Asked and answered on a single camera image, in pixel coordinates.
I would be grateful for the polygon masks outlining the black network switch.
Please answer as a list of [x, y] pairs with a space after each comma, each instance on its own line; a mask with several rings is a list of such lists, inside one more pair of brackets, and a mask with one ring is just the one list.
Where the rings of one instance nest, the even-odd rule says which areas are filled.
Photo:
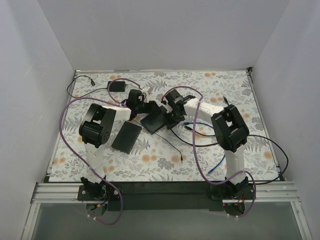
[[151, 134], [153, 135], [158, 130], [160, 130], [162, 127], [166, 125], [165, 122], [165, 115], [166, 113], [161, 114], [149, 114], [146, 117], [144, 117], [140, 124]]
[[120, 152], [130, 154], [141, 131], [141, 126], [125, 121], [111, 147]]

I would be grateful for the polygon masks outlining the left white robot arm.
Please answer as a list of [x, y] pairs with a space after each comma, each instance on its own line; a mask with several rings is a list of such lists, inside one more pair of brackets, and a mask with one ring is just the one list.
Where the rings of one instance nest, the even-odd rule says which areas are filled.
[[[149, 100], [148, 94], [140, 90], [131, 90], [127, 99], [116, 106], [91, 104], [79, 127], [79, 134], [85, 146], [86, 162], [91, 166], [86, 176], [80, 179], [81, 182], [84, 185], [88, 183], [98, 185], [102, 182], [101, 178], [106, 177], [104, 145], [110, 138], [115, 122], [124, 123], [111, 147], [129, 154], [142, 127], [152, 134], [155, 133], [165, 125], [165, 113], [165, 107], [159, 106], [154, 100]], [[141, 120], [142, 127], [130, 122], [139, 114], [146, 114]]]

